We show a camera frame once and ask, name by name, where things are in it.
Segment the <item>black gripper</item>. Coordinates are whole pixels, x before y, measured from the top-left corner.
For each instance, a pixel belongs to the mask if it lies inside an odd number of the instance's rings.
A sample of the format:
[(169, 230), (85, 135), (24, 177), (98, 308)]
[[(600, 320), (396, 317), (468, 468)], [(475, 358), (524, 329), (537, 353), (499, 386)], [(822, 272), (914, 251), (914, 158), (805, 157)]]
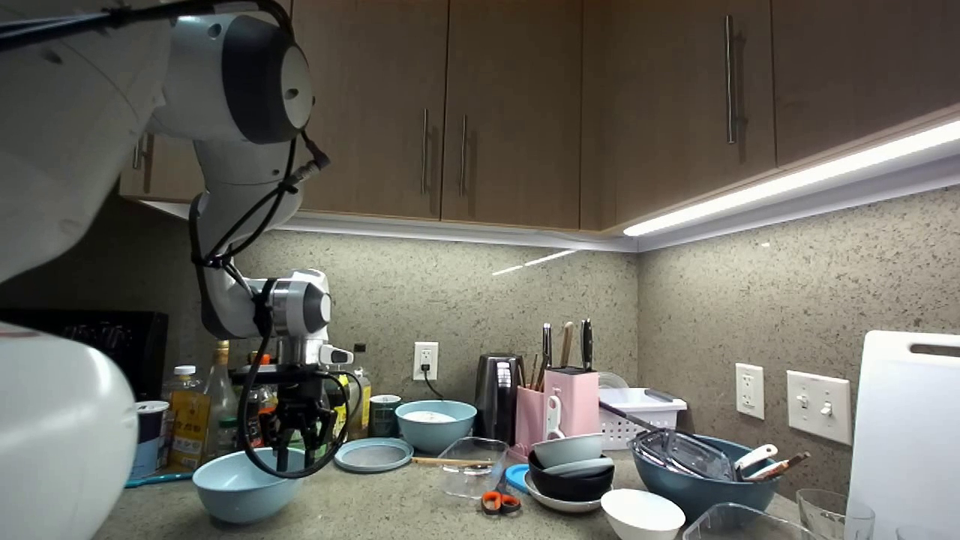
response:
[(279, 340), (275, 361), (275, 391), (279, 391), (279, 419), (274, 438), (275, 472), (288, 472), (288, 457), (304, 448), (298, 427), (309, 430), (309, 468), (323, 468), (336, 448), (336, 419), (348, 404), (348, 386), (343, 375), (318, 361), (305, 361), (304, 335)]

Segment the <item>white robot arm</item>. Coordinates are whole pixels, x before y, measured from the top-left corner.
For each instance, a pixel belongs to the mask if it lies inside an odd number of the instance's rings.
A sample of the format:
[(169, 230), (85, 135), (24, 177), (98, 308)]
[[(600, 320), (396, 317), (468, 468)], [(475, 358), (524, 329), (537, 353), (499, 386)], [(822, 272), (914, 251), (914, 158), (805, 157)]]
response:
[[(221, 340), (326, 329), (326, 279), (250, 279), (234, 257), (326, 165), (316, 90), (275, 0), (0, 0), (0, 279), (69, 251), (151, 139), (194, 149), (189, 239)], [(0, 324), (0, 540), (89, 540), (134, 465), (137, 412), (103, 352)]]

